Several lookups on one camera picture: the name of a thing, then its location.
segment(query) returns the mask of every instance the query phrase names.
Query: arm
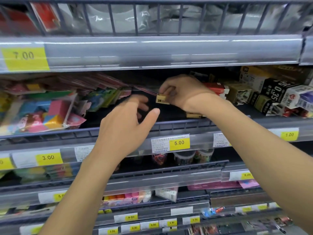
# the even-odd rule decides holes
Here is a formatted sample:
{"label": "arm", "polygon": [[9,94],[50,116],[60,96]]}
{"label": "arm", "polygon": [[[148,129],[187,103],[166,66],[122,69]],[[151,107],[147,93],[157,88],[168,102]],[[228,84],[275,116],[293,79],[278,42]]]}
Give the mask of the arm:
{"label": "arm", "polygon": [[147,111],[147,101],[145,96],[134,95],[101,121],[95,147],[39,235],[92,234],[111,174],[124,157],[143,143],[159,116],[156,108],[138,123],[141,115],[137,108]]}
{"label": "arm", "polygon": [[312,157],[245,116],[194,78],[169,78],[159,92],[167,95],[169,103],[211,119],[260,186],[297,225],[313,234]]}

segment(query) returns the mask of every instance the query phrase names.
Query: wire rack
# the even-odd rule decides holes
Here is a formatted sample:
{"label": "wire rack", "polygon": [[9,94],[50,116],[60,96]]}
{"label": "wire rack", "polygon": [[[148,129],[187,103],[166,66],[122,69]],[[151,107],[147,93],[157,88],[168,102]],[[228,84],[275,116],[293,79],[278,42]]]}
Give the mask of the wire rack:
{"label": "wire rack", "polygon": [[[12,4],[22,4],[27,8],[28,14],[39,30],[39,35],[41,36],[55,36],[55,35],[66,35],[66,36],[77,36],[77,35],[87,35],[87,36],[160,36],[160,35],[222,35],[222,34],[235,34],[235,35],[242,35],[246,34],[244,31],[244,24],[247,16],[249,15],[249,10],[255,6],[262,6],[262,14],[260,16],[258,24],[249,30],[249,34],[252,35],[260,35],[264,34],[262,32],[262,25],[264,24],[264,20],[267,18],[267,15],[273,11],[273,8],[279,5],[282,9],[280,13],[277,15],[274,27],[267,31],[265,34],[293,34],[293,33],[301,33],[303,30],[303,22],[310,14],[313,9],[312,5],[313,0],[0,0],[0,4],[12,5]],[[59,16],[59,26],[60,30],[57,32],[47,32],[44,28],[40,19],[38,19],[37,15],[32,8],[33,3],[46,3],[53,6]],[[59,4],[69,4],[80,7],[81,15],[84,19],[84,24],[86,25],[86,31],[84,33],[77,33],[73,32],[69,26],[65,23],[65,17],[60,10]],[[87,7],[90,4],[105,4],[107,5],[111,28],[112,32],[110,33],[98,33],[96,32],[92,26],[90,21],[90,15],[87,13]],[[131,5],[133,7],[133,20],[134,20],[134,32],[132,33],[119,33],[116,31],[116,20],[114,17],[114,13],[112,12],[113,5]],[[138,25],[138,13],[137,6],[138,5],[147,5],[147,6],[154,6],[156,7],[156,21],[155,21],[155,28],[153,32],[142,32],[139,30]],[[161,30],[161,9],[166,5],[178,5],[179,14],[178,14],[178,31],[176,32],[163,32]],[[198,31],[195,32],[183,32],[183,12],[185,5],[194,5],[202,8],[201,13],[199,13],[198,21]],[[205,25],[207,23],[207,11],[209,6],[219,6],[222,10],[220,16],[218,17],[218,26],[215,28],[214,31],[206,31]],[[15,23],[4,6],[0,6],[0,12],[2,13],[7,25],[10,27],[11,32],[14,33],[16,36],[25,36],[21,33],[18,28],[16,28]],[[240,7],[240,15],[241,19],[236,28],[229,31],[224,30],[224,23],[225,18],[228,15],[228,11],[232,8]],[[282,23],[284,19],[288,16],[288,11],[293,7],[299,7],[299,15],[296,21],[294,21],[288,28],[283,28]]]}

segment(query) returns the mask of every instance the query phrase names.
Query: hand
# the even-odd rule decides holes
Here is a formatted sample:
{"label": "hand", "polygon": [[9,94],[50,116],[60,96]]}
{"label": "hand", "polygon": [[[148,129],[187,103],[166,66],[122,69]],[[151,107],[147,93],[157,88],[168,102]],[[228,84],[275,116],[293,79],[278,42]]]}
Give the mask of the hand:
{"label": "hand", "polygon": [[101,120],[99,136],[93,149],[96,153],[93,153],[93,157],[98,157],[104,163],[109,163],[111,159],[117,166],[124,157],[143,143],[160,114],[160,110],[154,108],[139,124],[137,119],[142,116],[137,109],[148,111],[146,102],[147,97],[132,95]]}
{"label": "hand", "polygon": [[160,87],[159,93],[166,95],[168,103],[191,113],[201,113],[204,95],[216,96],[200,81],[188,75],[168,78]]}

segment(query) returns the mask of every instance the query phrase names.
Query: left hand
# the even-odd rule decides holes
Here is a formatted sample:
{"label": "left hand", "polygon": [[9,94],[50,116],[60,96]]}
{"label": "left hand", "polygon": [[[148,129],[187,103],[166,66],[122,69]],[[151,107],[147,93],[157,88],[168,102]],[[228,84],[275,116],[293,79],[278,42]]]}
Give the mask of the left hand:
{"label": "left hand", "polygon": [[92,150],[96,153],[91,153],[98,163],[107,164],[113,160],[117,166],[143,143],[160,114],[160,110],[154,108],[139,124],[138,119],[142,116],[137,109],[148,111],[146,102],[146,96],[132,95],[101,120],[99,136]]}

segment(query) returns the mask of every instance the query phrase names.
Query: right hand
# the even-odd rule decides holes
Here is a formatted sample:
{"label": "right hand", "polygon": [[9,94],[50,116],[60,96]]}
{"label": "right hand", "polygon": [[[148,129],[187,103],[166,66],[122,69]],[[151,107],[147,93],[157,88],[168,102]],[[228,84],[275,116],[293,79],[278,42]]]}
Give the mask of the right hand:
{"label": "right hand", "polygon": [[201,113],[203,98],[217,96],[200,81],[188,75],[168,78],[159,89],[166,101],[190,113]]}

